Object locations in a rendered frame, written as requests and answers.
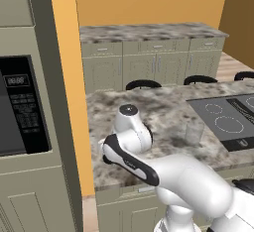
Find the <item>tall grey-green cabinet unit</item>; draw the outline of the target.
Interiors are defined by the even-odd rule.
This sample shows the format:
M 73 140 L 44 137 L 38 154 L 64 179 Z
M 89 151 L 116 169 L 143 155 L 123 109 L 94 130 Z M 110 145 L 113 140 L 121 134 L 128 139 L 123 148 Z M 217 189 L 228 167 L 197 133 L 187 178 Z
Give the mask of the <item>tall grey-green cabinet unit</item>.
M 0 174 L 61 166 L 75 215 L 82 203 L 52 0 L 30 0 L 34 25 L 0 27 L 0 57 L 30 56 L 52 149 L 0 157 Z

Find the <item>black built-in microwave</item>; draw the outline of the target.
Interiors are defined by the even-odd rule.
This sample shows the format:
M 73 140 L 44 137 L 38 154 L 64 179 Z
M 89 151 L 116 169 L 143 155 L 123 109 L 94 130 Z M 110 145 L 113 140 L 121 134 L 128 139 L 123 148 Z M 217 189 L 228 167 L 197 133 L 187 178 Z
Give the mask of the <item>black built-in microwave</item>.
M 51 149 L 31 57 L 0 57 L 0 157 Z

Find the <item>clear grey mug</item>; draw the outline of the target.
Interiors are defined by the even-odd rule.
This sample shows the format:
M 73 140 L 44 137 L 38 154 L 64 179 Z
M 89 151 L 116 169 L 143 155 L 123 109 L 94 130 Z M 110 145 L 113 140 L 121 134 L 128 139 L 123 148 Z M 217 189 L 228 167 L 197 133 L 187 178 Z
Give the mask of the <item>clear grey mug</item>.
M 190 145 L 198 145 L 203 134 L 204 124 L 202 122 L 189 122 L 186 128 L 185 140 Z

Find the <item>grey-green island cupboard door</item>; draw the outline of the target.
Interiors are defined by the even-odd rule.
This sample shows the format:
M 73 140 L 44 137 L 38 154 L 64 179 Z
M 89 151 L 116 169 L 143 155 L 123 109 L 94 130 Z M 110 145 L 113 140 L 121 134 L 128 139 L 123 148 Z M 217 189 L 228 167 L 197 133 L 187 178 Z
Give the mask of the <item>grey-green island cupboard door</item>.
M 122 232 L 154 232 L 165 211 L 164 204 L 129 207 L 122 212 Z
M 121 211 L 115 205 L 98 205 L 97 218 L 99 232 L 121 232 Z

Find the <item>black stool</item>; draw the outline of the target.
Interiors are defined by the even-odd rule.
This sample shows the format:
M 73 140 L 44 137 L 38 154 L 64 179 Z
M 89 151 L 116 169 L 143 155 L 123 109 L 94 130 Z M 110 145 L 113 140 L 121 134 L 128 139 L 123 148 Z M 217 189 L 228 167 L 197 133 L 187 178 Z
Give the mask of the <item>black stool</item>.
M 234 76 L 234 80 L 243 80 L 244 78 L 254 78 L 254 71 L 240 71 Z
M 137 87 L 159 88 L 161 87 L 161 84 L 154 80 L 138 79 L 138 80 L 133 80 L 126 85 L 127 90 L 132 90 Z
M 190 75 L 184 80 L 184 85 L 190 85 L 191 83 L 216 83 L 216 79 L 206 75 Z

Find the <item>grey induction hob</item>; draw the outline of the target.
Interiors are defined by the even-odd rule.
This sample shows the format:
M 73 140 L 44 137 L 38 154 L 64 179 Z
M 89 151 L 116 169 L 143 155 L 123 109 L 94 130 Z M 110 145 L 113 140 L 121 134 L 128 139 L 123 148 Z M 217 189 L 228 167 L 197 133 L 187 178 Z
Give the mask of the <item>grey induction hob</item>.
M 188 104 L 228 152 L 254 149 L 254 93 L 190 99 Z

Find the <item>grey-green tall cabinet door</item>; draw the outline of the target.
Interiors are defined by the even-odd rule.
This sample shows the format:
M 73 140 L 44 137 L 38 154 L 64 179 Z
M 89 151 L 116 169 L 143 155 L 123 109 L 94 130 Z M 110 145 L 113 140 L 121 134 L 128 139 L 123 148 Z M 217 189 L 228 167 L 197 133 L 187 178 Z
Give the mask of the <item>grey-green tall cabinet door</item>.
M 81 232 L 61 166 L 0 174 L 0 232 Z
M 0 0 L 0 27 L 33 25 L 30 0 Z

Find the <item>grey-green cupboard run marble top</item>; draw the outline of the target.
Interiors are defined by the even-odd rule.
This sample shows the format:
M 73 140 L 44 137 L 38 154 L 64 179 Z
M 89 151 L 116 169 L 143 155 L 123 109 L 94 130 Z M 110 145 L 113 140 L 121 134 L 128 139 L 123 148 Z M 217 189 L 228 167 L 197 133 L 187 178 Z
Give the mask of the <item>grey-green cupboard run marble top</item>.
M 204 23 L 83 26 L 85 91 L 123 90 L 134 80 L 182 85 L 215 77 L 227 35 Z

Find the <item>grey-green island drawer front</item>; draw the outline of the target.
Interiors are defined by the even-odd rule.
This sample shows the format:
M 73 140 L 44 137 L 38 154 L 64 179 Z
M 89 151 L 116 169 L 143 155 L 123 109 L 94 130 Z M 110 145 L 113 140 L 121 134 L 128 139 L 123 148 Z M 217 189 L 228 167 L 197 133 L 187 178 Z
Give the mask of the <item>grey-green island drawer front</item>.
M 136 184 L 131 186 L 116 186 L 113 185 L 110 188 L 97 191 L 95 193 L 96 203 L 97 204 L 108 204 L 117 201 L 122 201 L 126 199 L 133 199 L 140 196 L 146 196 L 149 194 L 154 194 L 155 190 L 148 192 L 138 192 L 138 189 L 141 187 L 146 187 L 146 184 Z

